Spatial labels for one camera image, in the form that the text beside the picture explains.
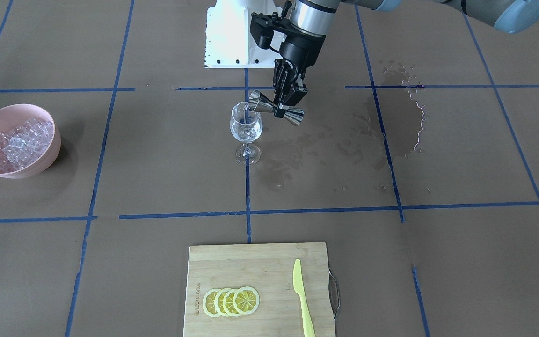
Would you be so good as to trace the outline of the steel jigger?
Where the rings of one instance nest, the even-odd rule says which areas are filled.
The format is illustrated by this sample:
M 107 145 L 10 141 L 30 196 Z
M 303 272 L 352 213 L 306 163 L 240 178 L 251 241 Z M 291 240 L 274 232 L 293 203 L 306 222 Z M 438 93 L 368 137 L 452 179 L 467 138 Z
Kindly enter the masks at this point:
M 271 113 L 276 118 L 284 118 L 294 126 L 298 126 L 304 119 L 303 109 L 283 104 L 275 104 L 259 90 L 253 90 L 248 97 L 248 107 L 251 111 Z

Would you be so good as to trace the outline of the clear wine glass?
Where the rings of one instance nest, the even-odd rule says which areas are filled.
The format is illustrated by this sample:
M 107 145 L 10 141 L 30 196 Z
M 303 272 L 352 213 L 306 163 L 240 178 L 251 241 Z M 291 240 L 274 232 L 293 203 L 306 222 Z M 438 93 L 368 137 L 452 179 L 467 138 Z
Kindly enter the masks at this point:
M 241 143 L 235 152 L 237 162 L 243 165 L 257 163 L 261 150 L 254 142 L 262 134 L 261 114 L 249 109 L 247 102 L 237 103 L 231 111 L 230 130 L 234 139 Z

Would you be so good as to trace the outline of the pink bowl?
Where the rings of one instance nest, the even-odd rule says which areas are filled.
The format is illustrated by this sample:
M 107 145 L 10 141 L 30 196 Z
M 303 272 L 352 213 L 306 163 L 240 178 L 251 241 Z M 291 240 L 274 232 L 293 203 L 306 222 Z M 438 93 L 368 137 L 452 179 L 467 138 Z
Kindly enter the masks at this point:
M 0 109 L 0 177 L 34 176 L 53 164 L 60 148 L 60 133 L 45 109 L 33 104 Z

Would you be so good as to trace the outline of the yellow plastic knife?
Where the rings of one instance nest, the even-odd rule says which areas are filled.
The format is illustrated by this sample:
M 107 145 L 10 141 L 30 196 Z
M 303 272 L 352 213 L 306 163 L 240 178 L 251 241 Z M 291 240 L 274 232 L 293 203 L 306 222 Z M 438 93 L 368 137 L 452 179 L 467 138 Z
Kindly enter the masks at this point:
M 304 282 L 302 279 L 302 267 L 301 260 L 295 259 L 293 263 L 292 271 L 293 290 L 299 297 L 299 304 L 301 307 L 301 321 L 304 337 L 315 337 L 316 332 L 314 330 L 312 316 L 309 311 L 308 303 L 306 301 L 306 293 L 304 288 Z

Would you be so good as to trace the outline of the wooden cutting board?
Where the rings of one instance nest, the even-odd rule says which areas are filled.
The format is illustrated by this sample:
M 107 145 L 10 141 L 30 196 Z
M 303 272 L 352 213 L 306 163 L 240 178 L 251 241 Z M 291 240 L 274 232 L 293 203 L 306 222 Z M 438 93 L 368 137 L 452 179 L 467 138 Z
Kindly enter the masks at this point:
M 197 245 L 189 248 L 185 337 L 302 337 L 301 307 L 293 290 L 301 260 L 306 302 L 317 337 L 336 335 L 329 295 L 327 244 L 323 242 Z M 252 286 L 260 296 L 250 315 L 207 316 L 203 299 L 212 288 Z

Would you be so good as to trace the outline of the pile of ice cubes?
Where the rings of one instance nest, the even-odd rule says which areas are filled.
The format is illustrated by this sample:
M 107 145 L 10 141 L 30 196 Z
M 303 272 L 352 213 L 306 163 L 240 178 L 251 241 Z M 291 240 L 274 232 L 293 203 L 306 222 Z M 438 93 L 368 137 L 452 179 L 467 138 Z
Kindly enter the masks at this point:
M 18 171 L 36 162 L 51 145 L 53 136 L 53 122 L 37 118 L 0 132 L 0 173 Z

